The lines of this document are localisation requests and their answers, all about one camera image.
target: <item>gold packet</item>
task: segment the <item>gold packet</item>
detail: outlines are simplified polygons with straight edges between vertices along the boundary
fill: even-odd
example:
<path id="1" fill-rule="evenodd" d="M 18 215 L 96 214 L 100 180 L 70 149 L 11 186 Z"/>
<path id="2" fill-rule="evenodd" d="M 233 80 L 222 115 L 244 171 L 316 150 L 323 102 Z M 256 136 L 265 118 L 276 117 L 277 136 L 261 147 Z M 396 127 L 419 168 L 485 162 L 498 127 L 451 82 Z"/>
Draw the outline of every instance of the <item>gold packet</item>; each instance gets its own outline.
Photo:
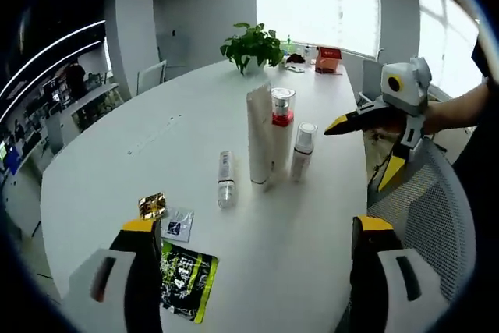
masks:
<path id="1" fill-rule="evenodd" d="M 157 193 L 139 200 L 140 218 L 156 219 L 166 212 L 165 193 Z"/>

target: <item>led light strip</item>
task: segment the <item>led light strip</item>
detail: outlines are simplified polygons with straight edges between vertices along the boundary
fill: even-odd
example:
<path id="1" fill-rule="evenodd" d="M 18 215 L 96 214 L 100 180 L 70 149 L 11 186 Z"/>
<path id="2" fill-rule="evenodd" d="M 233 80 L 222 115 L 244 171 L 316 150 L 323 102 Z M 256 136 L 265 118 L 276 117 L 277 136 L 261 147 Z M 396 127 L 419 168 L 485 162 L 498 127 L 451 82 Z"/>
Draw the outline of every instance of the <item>led light strip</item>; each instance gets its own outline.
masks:
<path id="1" fill-rule="evenodd" d="M 16 99 L 14 99 L 12 101 L 12 103 L 7 107 L 7 109 L 5 110 L 5 112 L 3 112 L 3 115 L 2 117 L 0 117 L 0 123 L 3 121 L 3 119 L 7 116 L 7 113 L 9 113 L 10 111 L 10 108 L 13 107 L 13 105 L 19 100 L 19 98 L 26 92 L 26 90 L 28 90 L 31 86 L 34 85 L 35 82 L 37 82 L 41 77 L 43 77 L 44 75 L 46 75 L 51 69 L 54 69 L 56 66 L 58 66 L 60 63 L 64 62 L 65 60 L 67 60 L 68 58 L 71 58 L 73 57 L 74 55 L 76 54 L 79 54 L 81 51 L 83 50 L 86 50 L 87 48 L 90 48 L 96 44 L 99 44 L 101 43 L 101 41 L 97 41 L 97 42 L 94 42 L 94 43 L 90 43 L 88 44 L 87 46 L 79 49 L 79 50 L 76 50 L 74 52 L 72 52 L 71 54 L 67 55 L 65 58 L 62 58 L 61 60 L 59 60 L 58 62 L 56 62 L 55 64 L 52 64 L 51 66 L 49 66 L 48 68 L 46 68 L 46 70 L 44 70 L 42 73 L 40 73 L 34 80 L 32 80 L 26 87 L 23 88 L 23 90 L 17 95 Z"/>
<path id="2" fill-rule="evenodd" d="M 82 27 L 81 29 L 75 30 L 72 33 L 69 33 L 69 34 L 65 35 L 61 39 L 58 39 L 54 43 L 48 45 L 46 48 L 44 48 L 43 50 L 41 50 L 40 52 L 38 52 L 33 58 L 31 58 L 30 60 L 28 60 L 28 62 L 26 64 L 24 64 L 21 67 L 21 69 L 19 69 L 16 72 L 16 74 L 14 74 L 14 76 L 12 76 L 12 78 L 9 80 L 9 82 L 3 87 L 2 91 L 0 91 L 0 98 L 5 93 L 5 91 L 9 88 L 9 86 L 12 84 L 12 82 L 14 82 L 14 80 L 19 76 L 19 74 L 21 74 L 28 67 L 29 64 L 31 64 L 37 58 L 39 58 L 40 56 L 42 56 L 45 52 L 47 52 L 48 50 L 50 50 L 52 47 L 56 46 L 57 44 L 61 43 L 62 41 L 65 41 L 66 39 L 72 37 L 73 35 L 81 33 L 82 31 L 90 29 L 91 27 L 96 27 L 97 25 L 101 25 L 102 23 L 105 23 L 105 20 L 98 21 L 98 22 L 92 23 L 90 25 L 86 25 L 85 27 Z"/>

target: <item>green leaves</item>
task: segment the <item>green leaves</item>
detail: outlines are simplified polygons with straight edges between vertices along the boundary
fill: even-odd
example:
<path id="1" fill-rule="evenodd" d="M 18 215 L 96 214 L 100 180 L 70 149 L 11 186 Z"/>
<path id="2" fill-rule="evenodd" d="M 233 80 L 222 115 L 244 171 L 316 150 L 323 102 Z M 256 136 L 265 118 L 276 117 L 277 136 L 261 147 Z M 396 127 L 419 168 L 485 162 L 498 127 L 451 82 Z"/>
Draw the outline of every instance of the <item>green leaves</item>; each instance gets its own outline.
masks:
<path id="1" fill-rule="evenodd" d="M 237 23 L 234 27 L 245 27 L 246 32 L 241 36 L 235 35 L 225 39 L 225 43 L 220 47 L 220 53 L 230 62 L 234 60 L 241 74 L 250 63 L 251 56 L 257 57 L 258 65 L 268 61 L 270 66 L 276 66 L 284 57 L 280 48 L 281 42 L 276 38 L 275 31 L 264 31 L 263 23 L 254 27 L 248 23 Z"/>

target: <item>green packaging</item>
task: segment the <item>green packaging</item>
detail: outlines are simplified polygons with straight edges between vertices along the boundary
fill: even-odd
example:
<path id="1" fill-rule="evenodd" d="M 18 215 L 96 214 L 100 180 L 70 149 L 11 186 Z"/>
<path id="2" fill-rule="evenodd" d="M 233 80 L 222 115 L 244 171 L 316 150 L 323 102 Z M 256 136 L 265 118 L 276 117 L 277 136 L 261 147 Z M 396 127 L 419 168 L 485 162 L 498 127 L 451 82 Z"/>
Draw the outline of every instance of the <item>green packaging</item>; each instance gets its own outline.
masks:
<path id="1" fill-rule="evenodd" d="M 163 241 L 161 304 L 199 324 L 203 321 L 218 259 Z"/>

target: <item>plant pot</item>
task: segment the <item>plant pot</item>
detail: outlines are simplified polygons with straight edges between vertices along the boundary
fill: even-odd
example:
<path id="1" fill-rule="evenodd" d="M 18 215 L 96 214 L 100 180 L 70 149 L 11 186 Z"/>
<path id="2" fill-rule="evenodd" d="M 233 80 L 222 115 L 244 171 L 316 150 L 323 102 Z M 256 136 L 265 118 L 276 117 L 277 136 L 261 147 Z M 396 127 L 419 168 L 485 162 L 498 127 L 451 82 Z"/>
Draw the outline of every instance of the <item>plant pot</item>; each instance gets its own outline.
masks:
<path id="1" fill-rule="evenodd" d="M 261 74 L 264 71 L 265 63 L 266 61 L 263 61 L 260 65 L 258 65 L 257 57 L 250 56 L 249 63 L 242 74 L 244 74 L 244 76 L 256 76 Z"/>

